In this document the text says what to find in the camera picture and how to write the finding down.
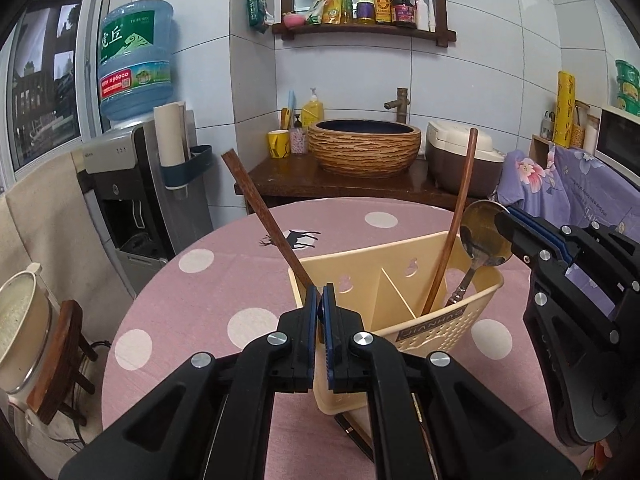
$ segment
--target beige bucket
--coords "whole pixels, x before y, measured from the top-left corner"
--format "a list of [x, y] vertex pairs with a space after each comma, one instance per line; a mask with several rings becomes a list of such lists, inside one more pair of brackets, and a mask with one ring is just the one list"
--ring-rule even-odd
[[0, 287], [0, 388], [19, 390], [36, 367], [51, 324], [49, 301], [31, 264]]
[[[358, 312], [364, 328], [391, 341], [396, 348], [426, 357], [436, 350], [449, 351], [476, 321], [496, 290], [504, 283], [493, 267], [481, 267], [473, 278], [476, 293], [446, 308], [449, 298], [443, 280], [434, 302], [438, 310], [420, 316], [436, 260], [446, 232], [402, 240], [375, 247], [302, 258], [300, 262], [319, 287], [334, 283], [338, 306]], [[471, 259], [460, 238], [456, 239], [447, 269], [466, 272]], [[289, 279], [298, 308], [305, 289], [289, 269]], [[366, 394], [334, 394], [326, 378], [324, 345], [316, 343], [314, 395], [318, 408], [327, 415], [355, 410], [367, 403]]]

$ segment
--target green container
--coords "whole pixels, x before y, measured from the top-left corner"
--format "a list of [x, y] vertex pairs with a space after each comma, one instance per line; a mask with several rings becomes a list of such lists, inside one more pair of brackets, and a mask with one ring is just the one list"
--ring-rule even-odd
[[640, 116], [640, 105], [638, 102], [624, 94], [618, 94], [618, 108], [632, 115]]
[[640, 89], [633, 83], [630, 83], [621, 77], [617, 78], [616, 81], [618, 82], [618, 95], [626, 95], [637, 103], [638, 98], [640, 97]]
[[627, 63], [622, 59], [616, 60], [616, 68], [618, 69], [618, 77], [632, 83], [636, 88], [640, 88], [640, 72], [631, 63]]

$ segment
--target wooden countertop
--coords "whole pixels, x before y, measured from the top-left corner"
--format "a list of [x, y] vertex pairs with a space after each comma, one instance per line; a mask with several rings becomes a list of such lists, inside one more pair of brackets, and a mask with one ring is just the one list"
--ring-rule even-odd
[[[267, 158], [249, 172], [263, 197], [334, 198], [369, 196], [395, 198], [453, 211], [456, 195], [436, 188], [427, 161], [416, 159], [408, 171], [389, 178], [357, 178], [324, 171], [309, 155]], [[242, 194], [238, 185], [236, 194]], [[467, 204], [476, 199], [467, 199]]]

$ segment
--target vessel sink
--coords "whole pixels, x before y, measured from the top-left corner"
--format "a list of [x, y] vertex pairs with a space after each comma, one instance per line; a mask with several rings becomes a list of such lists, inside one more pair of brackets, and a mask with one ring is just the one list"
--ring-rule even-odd
[[313, 124], [309, 150], [332, 173], [379, 178], [406, 170], [420, 148], [418, 128], [392, 121], [336, 119]]

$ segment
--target beige plastic basket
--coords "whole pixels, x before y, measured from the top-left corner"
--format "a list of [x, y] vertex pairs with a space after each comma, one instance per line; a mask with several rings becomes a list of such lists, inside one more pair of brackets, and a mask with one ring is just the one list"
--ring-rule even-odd
[[[358, 312], [364, 328], [391, 341], [401, 351], [426, 357], [449, 351], [471, 327], [504, 280], [493, 267], [481, 267], [473, 278], [476, 293], [447, 308], [450, 292], [442, 280], [434, 311], [420, 316], [427, 299], [436, 260], [446, 232], [343, 253], [302, 258], [300, 262], [321, 290], [334, 283], [338, 306]], [[471, 259], [456, 239], [447, 269], [466, 272]], [[305, 290], [289, 269], [298, 308]], [[334, 394], [328, 388], [324, 345], [316, 344], [314, 395], [327, 415], [355, 410], [367, 403], [366, 394]]]

